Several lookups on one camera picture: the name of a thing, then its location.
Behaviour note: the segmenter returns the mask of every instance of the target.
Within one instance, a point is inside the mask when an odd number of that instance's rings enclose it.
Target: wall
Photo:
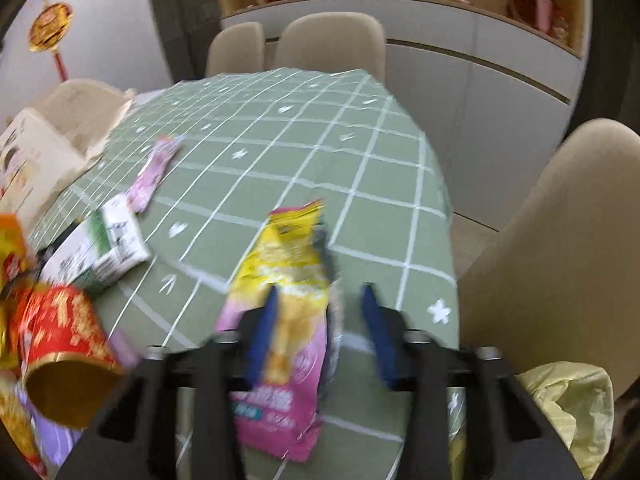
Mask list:
[[[220,32],[217,0],[151,0],[174,81],[201,79],[211,41]]]
[[[74,18],[60,52],[70,78],[92,78],[139,92],[172,79],[149,0],[51,0],[71,4]],[[29,50],[27,36],[42,0],[28,0],[4,37],[0,58],[0,124],[58,82],[52,55]]]

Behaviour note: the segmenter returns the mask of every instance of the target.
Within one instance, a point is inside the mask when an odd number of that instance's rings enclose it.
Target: white wall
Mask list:
[[[74,10],[60,53],[69,78],[92,78],[139,92],[165,88],[172,79],[149,0],[50,0]],[[0,131],[4,120],[58,82],[51,53],[29,50],[27,36],[42,0],[28,0],[4,37],[0,57]]]

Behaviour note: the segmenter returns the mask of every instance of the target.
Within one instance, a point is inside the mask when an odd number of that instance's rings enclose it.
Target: yellow plastic bag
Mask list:
[[[518,376],[590,479],[609,451],[613,387],[597,366],[560,361]]]

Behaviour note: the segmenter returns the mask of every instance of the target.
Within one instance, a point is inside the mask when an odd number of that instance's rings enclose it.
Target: checkered tablecloth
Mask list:
[[[444,181],[427,135],[363,71],[281,68],[182,82],[114,129],[100,163],[64,191],[34,231],[41,246],[73,218],[125,191],[160,135],[184,135],[148,210],[139,215],[153,259],[96,301],[141,348],[179,351],[211,333],[230,281],[270,210],[324,198],[343,276],[346,325],[325,424],[308,463],[245,450],[260,480],[391,478],[408,397],[376,376],[359,314],[363,282],[416,328],[458,344],[458,304]],[[451,434],[462,393],[450,392]],[[180,396],[178,467],[188,478],[190,391]]]

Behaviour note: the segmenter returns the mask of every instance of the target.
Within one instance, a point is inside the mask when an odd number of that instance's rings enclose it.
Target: beige chair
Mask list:
[[[386,40],[380,22],[360,12],[320,12],[282,33],[274,66],[320,72],[361,68],[385,81]]]
[[[249,73],[264,70],[262,24],[247,22],[222,30],[211,42],[206,77],[220,73]]]
[[[461,344],[498,347],[516,372],[601,366],[624,393],[640,376],[640,137],[580,126],[458,285]]]

